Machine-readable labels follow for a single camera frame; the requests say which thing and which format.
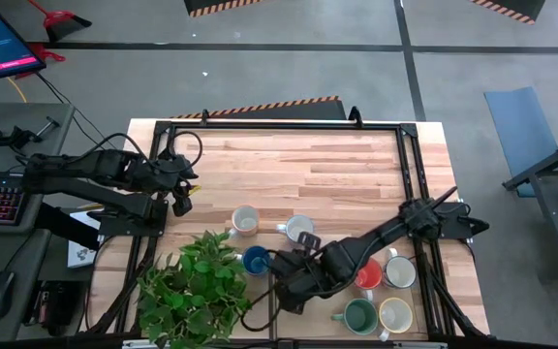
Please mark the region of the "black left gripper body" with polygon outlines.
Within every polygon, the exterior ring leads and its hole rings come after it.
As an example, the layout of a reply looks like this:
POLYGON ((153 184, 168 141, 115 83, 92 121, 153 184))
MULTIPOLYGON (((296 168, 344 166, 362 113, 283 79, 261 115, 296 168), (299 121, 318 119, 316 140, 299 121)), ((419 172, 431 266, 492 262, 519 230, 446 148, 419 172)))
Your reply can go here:
POLYGON ((194 172, 192 163, 182 154, 161 153, 158 165, 162 174, 167 174, 174 183, 172 194, 175 197, 189 197, 194 188, 190 181, 199 177, 194 172))

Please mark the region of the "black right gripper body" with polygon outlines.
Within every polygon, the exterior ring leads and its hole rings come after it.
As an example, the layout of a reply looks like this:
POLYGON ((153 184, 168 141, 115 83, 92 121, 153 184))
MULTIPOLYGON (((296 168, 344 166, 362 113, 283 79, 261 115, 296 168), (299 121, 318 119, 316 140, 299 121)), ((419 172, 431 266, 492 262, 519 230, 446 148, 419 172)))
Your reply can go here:
POLYGON ((296 252, 277 251, 270 270, 288 291, 322 291, 325 286, 325 273, 318 261, 296 252))

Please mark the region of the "blue mug white handle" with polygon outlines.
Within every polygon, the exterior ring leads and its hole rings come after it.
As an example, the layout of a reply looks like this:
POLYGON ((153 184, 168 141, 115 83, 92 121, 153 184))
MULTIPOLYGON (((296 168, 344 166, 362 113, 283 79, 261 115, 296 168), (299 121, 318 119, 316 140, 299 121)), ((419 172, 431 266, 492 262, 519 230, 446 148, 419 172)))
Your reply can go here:
POLYGON ((269 251, 258 245, 245 249, 241 254, 240 261, 245 270, 255 276, 268 273, 271 264, 269 251))

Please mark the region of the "yellow dotted white mug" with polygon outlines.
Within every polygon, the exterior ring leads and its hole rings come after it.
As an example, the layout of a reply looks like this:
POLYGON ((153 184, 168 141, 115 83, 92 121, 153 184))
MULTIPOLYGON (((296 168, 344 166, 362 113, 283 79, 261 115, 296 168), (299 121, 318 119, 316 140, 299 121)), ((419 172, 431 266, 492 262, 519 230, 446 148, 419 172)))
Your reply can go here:
POLYGON ((260 224, 259 212, 252 206, 240 206, 232 214, 231 237, 250 237, 257 233, 260 224))

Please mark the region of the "orange mug white handle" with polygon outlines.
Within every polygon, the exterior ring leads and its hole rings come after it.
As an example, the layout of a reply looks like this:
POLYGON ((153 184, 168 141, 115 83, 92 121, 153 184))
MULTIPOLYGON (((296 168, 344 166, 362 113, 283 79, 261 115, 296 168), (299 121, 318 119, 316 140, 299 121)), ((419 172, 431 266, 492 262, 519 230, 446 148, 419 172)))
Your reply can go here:
POLYGON ((373 301, 374 289, 382 283, 382 279, 382 266, 375 259, 369 258, 366 264, 357 272, 354 284, 367 300, 373 301))

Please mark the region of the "teal green mug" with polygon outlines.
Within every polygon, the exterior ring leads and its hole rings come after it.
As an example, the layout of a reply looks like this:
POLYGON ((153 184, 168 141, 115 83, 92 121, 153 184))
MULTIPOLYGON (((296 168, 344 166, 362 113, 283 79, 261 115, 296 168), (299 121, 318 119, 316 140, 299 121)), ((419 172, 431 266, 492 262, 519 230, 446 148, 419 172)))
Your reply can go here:
POLYGON ((368 335, 378 327, 378 315, 375 305, 367 299, 353 299, 349 301, 343 312, 333 314, 333 321, 341 321, 357 335, 368 335))

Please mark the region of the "white mug blue leaves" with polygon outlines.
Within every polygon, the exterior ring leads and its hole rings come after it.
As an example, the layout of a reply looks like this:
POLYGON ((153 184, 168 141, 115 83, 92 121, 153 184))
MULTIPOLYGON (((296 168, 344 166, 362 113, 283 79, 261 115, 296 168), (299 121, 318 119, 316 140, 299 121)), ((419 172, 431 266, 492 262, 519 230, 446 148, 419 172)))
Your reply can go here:
POLYGON ((411 288, 417 280, 416 267, 409 258, 400 255, 395 248, 390 248, 383 266, 383 280, 390 288, 411 288))

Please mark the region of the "green leafy plant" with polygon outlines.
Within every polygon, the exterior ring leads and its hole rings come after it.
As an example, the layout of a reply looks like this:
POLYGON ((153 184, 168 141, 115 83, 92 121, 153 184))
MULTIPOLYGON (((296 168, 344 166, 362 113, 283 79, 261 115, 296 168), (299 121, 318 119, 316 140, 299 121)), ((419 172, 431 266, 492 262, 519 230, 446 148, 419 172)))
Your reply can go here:
POLYGON ((159 349, 201 349, 227 341, 251 307, 245 270, 228 233, 204 232, 138 279, 139 327, 159 349))

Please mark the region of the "black hazard striped mat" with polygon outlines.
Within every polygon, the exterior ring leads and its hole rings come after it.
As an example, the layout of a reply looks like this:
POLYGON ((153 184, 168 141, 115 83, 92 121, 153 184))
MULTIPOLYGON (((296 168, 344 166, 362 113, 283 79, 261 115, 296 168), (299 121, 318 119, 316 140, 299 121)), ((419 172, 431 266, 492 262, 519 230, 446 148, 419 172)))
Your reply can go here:
POLYGON ((545 0, 469 0, 475 5, 486 8, 518 22, 533 25, 539 16, 545 0))
POLYGON ((343 120, 347 118, 343 103, 336 95, 209 111, 207 114, 209 118, 225 119, 343 120))
POLYGON ((208 16, 215 13, 257 4, 263 0, 183 0, 190 17, 208 16))

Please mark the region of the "black clamp tool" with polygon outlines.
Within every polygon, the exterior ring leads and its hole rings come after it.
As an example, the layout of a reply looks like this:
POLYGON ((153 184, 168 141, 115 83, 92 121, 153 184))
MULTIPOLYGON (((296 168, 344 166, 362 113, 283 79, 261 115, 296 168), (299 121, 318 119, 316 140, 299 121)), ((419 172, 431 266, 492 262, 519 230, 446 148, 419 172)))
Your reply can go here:
POLYGON ((13 128, 10 134, 5 135, 0 130, 0 146, 8 147, 15 153, 23 155, 21 151, 28 143, 41 143, 48 131, 59 128, 61 124, 48 116, 47 124, 38 132, 34 133, 30 130, 21 129, 18 126, 13 128))

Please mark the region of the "blue floor mat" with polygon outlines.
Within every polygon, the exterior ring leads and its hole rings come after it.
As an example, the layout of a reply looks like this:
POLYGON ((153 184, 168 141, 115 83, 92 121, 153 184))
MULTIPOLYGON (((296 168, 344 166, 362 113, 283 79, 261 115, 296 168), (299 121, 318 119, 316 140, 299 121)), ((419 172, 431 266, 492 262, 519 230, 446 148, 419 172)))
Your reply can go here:
POLYGON ((511 176, 536 165, 558 148, 533 87, 485 92, 511 176))

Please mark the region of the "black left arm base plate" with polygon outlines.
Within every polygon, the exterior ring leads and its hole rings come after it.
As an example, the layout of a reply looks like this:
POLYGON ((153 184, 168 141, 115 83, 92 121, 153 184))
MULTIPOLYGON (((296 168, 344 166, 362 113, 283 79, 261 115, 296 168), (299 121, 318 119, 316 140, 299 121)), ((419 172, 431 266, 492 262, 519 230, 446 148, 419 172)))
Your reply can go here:
POLYGON ((156 204, 147 219, 117 211, 112 207, 89 213, 89 216, 100 223, 99 234, 103 236, 156 238, 165 231, 168 209, 169 205, 166 202, 156 204))

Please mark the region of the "black table frame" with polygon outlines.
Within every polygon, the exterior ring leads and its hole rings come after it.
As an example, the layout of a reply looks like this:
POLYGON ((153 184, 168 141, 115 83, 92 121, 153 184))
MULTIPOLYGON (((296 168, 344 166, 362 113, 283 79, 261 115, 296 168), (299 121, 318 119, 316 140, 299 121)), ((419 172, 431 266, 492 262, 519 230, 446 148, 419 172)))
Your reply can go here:
MULTIPOLYGON (((353 122, 332 121, 344 129, 322 129, 323 122, 306 125, 290 120, 301 129, 262 130, 217 129, 208 121, 208 129, 197 129, 203 141, 203 156, 195 167, 201 190, 192 196, 193 209, 182 218, 170 213, 167 230, 158 240, 157 256, 165 258, 178 248, 193 242, 192 236, 204 231, 222 232, 231 225, 233 211, 242 205, 255 207, 261 217, 259 231, 249 238, 236 237, 231 243, 238 252, 249 245, 288 250, 293 245, 275 226, 295 214, 315 222, 315 233, 323 243, 366 233, 392 218, 405 200, 406 170, 401 170, 397 133, 404 136, 406 161, 415 197, 421 191, 421 178, 430 197, 439 197, 456 185, 443 125, 440 122, 387 123, 394 130, 356 129, 353 122), (420 145, 423 170, 417 170, 416 148, 409 131, 420 145)), ((101 251, 94 273, 88 313, 90 325, 96 325, 121 290, 128 264, 132 239, 117 237, 101 251)), ((446 284, 464 314, 482 332, 489 333, 476 268, 469 249, 461 242, 439 242, 446 284)), ((411 289, 397 290, 380 285, 375 289, 378 306, 388 298, 400 298, 411 305, 414 323, 405 333, 390 339, 427 339, 424 307, 419 283, 411 289)), ((304 339, 326 340, 333 344, 342 339, 371 340, 381 343, 378 332, 368 336, 351 333, 333 313, 342 311, 360 290, 350 286, 328 300, 314 298, 302 315, 281 312, 273 326, 261 333, 251 333, 239 324, 234 339, 304 339)))

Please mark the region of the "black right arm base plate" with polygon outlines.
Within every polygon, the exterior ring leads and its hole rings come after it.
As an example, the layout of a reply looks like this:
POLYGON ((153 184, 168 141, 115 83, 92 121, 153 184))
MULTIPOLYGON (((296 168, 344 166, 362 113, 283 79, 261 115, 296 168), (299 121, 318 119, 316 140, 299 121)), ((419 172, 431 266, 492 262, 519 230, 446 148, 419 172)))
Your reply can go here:
POLYGON ((433 199, 418 199, 402 204, 399 217, 411 236, 422 240, 467 239, 474 235, 465 204, 437 204, 433 199))

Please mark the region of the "red handled dustpan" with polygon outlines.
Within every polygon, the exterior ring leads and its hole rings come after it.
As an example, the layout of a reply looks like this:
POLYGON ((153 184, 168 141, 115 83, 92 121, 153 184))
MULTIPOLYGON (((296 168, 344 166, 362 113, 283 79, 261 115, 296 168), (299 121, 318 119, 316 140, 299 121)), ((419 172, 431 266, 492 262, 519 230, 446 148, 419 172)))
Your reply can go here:
POLYGON ((29 4, 40 11, 45 19, 43 27, 51 43, 56 43, 65 37, 82 29, 89 28, 93 22, 68 11, 49 12, 39 5, 35 0, 26 0, 29 4))

